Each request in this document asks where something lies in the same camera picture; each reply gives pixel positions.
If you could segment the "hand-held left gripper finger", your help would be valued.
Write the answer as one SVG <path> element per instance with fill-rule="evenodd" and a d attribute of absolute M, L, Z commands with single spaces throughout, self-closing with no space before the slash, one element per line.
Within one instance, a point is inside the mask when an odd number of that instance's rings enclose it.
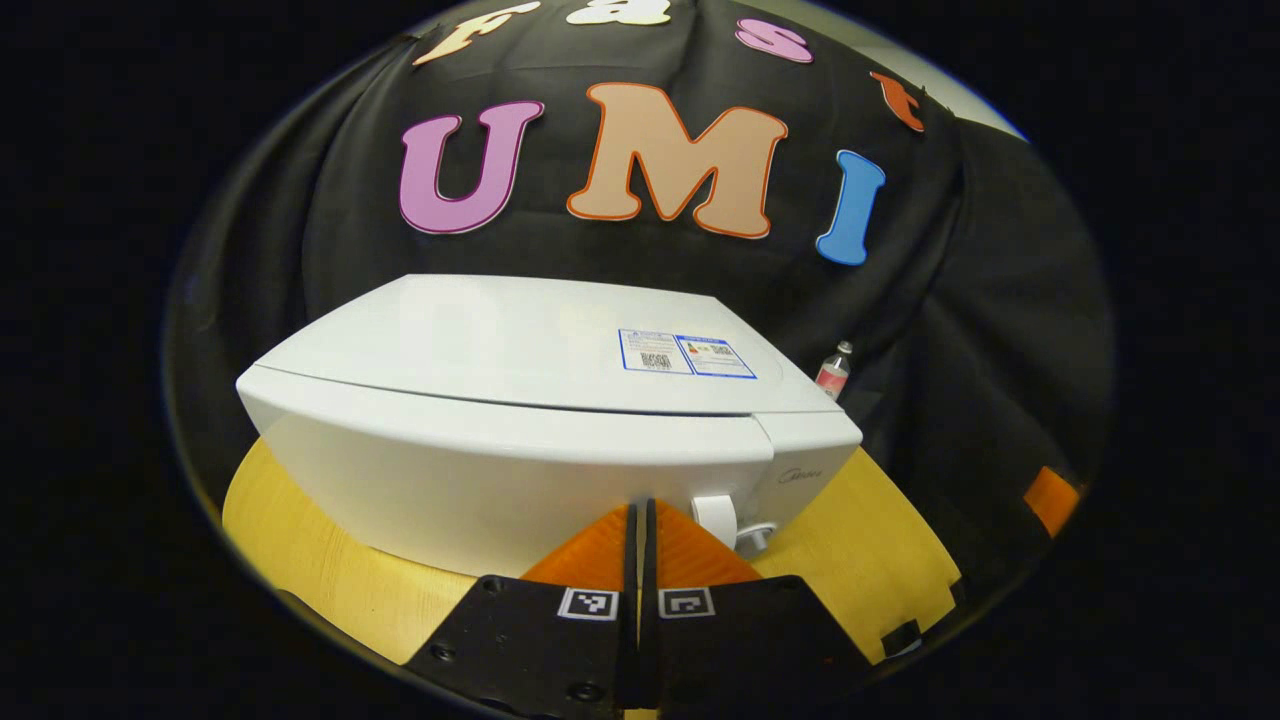
<path fill-rule="evenodd" d="M 799 575 L 764 578 L 672 505 L 646 503 L 643 660 L 660 714 L 824 714 L 873 666 Z"/>
<path fill-rule="evenodd" d="M 635 642 L 637 510 L 608 511 L 521 577 L 484 575 L 404 665 L 506 716 L 620 716 Z"/>

